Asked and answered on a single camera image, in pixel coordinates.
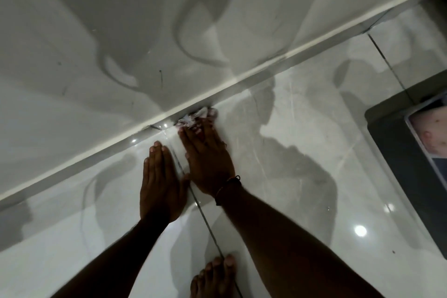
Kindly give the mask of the person's left hand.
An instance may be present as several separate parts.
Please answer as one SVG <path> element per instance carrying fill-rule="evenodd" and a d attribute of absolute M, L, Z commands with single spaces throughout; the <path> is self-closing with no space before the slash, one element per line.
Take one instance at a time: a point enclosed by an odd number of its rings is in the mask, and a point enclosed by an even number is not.
<path fill-rule="evenodd" d="M 162 212 L 168 223 L 182 214 L 187 200 L 179 199 L 179 177 L 169 148 L 155 141 L 144 160 L 139 196 L 140 219 Z"/>

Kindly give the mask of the person's right hand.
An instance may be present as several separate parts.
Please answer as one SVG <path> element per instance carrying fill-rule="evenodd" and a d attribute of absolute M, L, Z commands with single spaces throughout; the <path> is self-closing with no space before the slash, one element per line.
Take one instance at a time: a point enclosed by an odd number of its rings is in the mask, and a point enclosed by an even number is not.
<path fill-rule="evenodd" d="M 185 150 L 190 178 L 203 193 L 216 198 L 219 191 L 236 177 L 232 159 L 221 138 L 217 148 Z"/>

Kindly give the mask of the white patterned cleaning cloth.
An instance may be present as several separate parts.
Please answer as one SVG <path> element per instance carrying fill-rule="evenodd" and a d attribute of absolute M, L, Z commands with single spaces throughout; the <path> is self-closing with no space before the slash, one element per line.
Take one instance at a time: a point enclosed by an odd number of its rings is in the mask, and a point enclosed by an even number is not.
<path fill-rule="evenodd" d="M 186 114 L 175 123 L 177 129 L 188 128 L 197 135 L 203 133 L 203 120 L 213 123 L 218 117 L 218 110 L 212 107 L 202 107 L 201 109 Z"/>

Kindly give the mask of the person's left forearm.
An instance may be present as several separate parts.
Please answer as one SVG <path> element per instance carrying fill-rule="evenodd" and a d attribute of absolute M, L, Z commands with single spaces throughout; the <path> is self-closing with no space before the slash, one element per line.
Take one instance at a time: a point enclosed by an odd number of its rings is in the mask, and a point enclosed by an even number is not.
<path fill-rule="evenodd" d="M 169 217 L 149 213 L 51 298 L 128 298 Z"/>

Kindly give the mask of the person's right forearm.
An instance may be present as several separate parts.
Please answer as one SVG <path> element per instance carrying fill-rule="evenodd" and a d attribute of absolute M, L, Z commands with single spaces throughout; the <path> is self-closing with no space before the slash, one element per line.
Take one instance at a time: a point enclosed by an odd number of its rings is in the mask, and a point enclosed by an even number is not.
<path fill-rule="evenodd" d="M 240 184 L 226 185 L 215 199 L 271 298 L 384 298 L 320 240 Z"/>

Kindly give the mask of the person's bare foot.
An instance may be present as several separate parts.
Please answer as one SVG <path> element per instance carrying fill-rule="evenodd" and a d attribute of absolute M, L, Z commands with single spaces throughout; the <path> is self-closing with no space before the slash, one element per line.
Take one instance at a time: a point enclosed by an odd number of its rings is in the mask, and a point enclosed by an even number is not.
<path fill-rule="evenodd" d="M 190 284 L 190 298 L 233 298 L 236 292 L 237 263 L 233 255 L 216 257 Z"/>

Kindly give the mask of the dark grey floor mat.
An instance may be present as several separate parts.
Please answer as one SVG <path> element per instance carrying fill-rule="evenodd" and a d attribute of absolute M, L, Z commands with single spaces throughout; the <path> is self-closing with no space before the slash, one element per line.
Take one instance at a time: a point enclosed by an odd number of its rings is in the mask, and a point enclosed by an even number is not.
<path fill-rule="evenodd" d="M 447 260 L 447 188 L 405 123 L 427 96 L 447 90 L 447 70 L 366 110 L 367 129 L 434 244 Z"/>

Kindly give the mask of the white framed picture board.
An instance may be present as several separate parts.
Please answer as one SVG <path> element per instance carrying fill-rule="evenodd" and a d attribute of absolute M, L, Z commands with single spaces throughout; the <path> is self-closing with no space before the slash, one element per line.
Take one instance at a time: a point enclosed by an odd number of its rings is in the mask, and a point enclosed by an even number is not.
<path fill-rule="evenodd" d="M 408 110 L 405 123 L 447 188 L 447 90 L 427 96 Z"/>

